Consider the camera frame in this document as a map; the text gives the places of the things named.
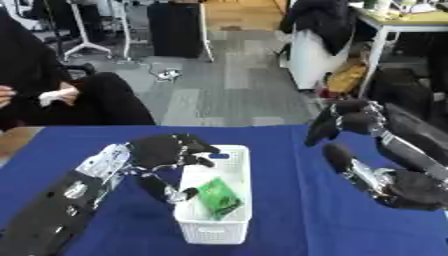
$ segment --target green package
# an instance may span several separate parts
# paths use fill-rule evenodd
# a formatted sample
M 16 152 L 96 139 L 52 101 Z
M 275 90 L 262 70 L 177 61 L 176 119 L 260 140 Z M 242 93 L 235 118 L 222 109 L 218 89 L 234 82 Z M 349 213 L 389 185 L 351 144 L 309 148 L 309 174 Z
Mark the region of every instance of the green package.
M 220 178 L 198 188 L 199 200 L 215 220 L 220 220 L 242 205 L 241 200 Z

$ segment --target white desk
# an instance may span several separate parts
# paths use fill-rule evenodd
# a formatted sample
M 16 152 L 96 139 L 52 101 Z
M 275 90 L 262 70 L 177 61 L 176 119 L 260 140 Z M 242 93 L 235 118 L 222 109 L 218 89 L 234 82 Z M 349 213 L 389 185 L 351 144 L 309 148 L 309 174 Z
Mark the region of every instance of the white desk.
M 357 8 L 360 20 L 375 28 L 375 36 L 369 59 L 369 69 L 359 90 L 359 98 L 365 96 L 369 83 L 378 67 L 381 54 L 391 32 L 448 32 L 448 13 L 436 11 L 430 13 L 408 14 L 403 18 L 386 20 L 369 11 Z

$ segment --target white plastic basket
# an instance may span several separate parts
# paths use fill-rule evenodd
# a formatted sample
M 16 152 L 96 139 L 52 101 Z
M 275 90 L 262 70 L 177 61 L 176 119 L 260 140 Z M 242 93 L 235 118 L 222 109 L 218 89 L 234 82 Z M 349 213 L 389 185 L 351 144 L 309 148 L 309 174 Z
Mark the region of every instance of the white plastic basket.
M 198 154 L 209 158 L 215 167 L 185 167 L 180 190 L 199 187 L 220 177 L 241 199 L 243 204 L 223 219 L 210 218 L 198 197 L 177 204 L 174 217 L 179 223 L 185 240 L 191 244 L 241 244 L 246 239 L 249 221 L 252 218 L 252 192 L 250 181 L 250 154 L 245 146 L 214 145 L 228 159 L 210 158 L 210 154 Z

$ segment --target robotic finger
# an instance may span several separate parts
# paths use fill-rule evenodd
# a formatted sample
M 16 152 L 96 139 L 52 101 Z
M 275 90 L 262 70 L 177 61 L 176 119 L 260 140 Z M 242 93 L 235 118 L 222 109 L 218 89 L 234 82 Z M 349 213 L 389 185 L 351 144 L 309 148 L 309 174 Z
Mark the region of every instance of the robotic finger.
M 387 196 L 386 187 L 393 183 L 393 177 L 388 174 L 392 170 L 373 170 L 356 159 L 349 149 L 337 144 L 325 145 L 323 154 L 336 173 L 361 191 L 369 192 L 374 198 Z
M 342 131 L 351 131 L 358 134 L 370 134 L 377 126 L 378 120 L 375 116 L 367 115 L 362 112 L 349 113 L 336 119 L 330 119 L 327 122 L 310 129 L 305 139 L 305 145 L 312 147 L 324 138 L 335 138 Z
M 324 138 L 334 139 L 342 131 L 376 134 L 386 121 L 383 109 L 373 101 L 336 101 L 324 109 L 310 126 L 305 145 L 311 147 Z

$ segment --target blue tablecloth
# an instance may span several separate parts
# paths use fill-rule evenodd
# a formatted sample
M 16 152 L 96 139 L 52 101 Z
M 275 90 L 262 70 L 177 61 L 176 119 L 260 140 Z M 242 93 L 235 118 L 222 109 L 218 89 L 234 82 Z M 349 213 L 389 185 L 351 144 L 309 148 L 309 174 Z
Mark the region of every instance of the blue tablecloth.
M 100 207 L 66 256 L 146 255 L 447 255 L 441 212 L 387 209 L 333 174 L 320 147 L 302 146 L 304 126 L 262 128 L 47 128 L 0 170 L 0 227 L 33 196 L 110 143 L 168 132 L 191 132 L 212 144 L 251 149 L 253 218 L 246 242 L 184 242 L 172 209 L 127 179 Z M 389 164 L 369 138 L 339 139 L 374 166 Z

